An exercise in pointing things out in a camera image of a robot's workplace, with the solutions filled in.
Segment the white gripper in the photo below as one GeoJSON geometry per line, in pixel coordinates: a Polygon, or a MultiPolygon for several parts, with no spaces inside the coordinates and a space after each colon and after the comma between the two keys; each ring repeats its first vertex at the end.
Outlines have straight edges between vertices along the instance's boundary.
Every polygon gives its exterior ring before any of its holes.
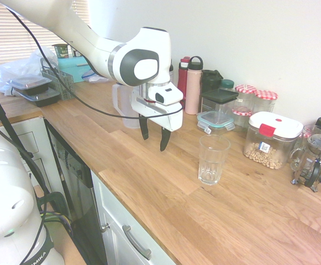
{"type": "Polygon", "coordinates": [[[136,89],[131,94],[131,106],[134,111],[141,114],[139,125],[144,140],[149,138],[148,117],[156,124],[162,126],[160,151],[165,151],[171,136],[171,132],[178,130],[182,126],[183,110],[180,102],[163,105],[161,103],[149,103],[140,96],[136,89]]]}

